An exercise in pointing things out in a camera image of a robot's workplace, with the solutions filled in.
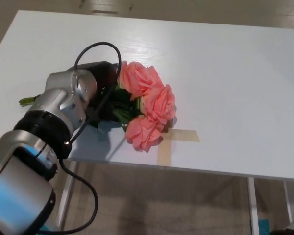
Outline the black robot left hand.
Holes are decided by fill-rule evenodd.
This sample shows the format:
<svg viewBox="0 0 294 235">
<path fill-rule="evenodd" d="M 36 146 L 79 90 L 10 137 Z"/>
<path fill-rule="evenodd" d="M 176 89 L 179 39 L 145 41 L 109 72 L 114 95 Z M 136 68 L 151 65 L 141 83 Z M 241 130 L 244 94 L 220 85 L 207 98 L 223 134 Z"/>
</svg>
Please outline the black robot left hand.
<svg viewBox="0 0 294 235">
<path fill-rule="evenodd" d="M 115 73 L 117 71 L 117 64 L 112 64 L 110 62 L 101 61 L 80 64 L 77 66 L 78 69 L 88 70 L 95 78 L 97 82 L 97 93 L 93 97 L 86 109 L 86 114 L 91 115 L 95 109 L 98 107 L 100 102 L 103 100 L 104 96 L 113 85 L 115 81 Z M 101 108 L 99 114 L 95 118 L 95 121 L 113 121 L 118 122 L 118 118 L 113 114 L 113 104 L 119 102 L 120 98 L 117 98 L 116 92 L 113 91 L 104 106 Z"/>
</svg>

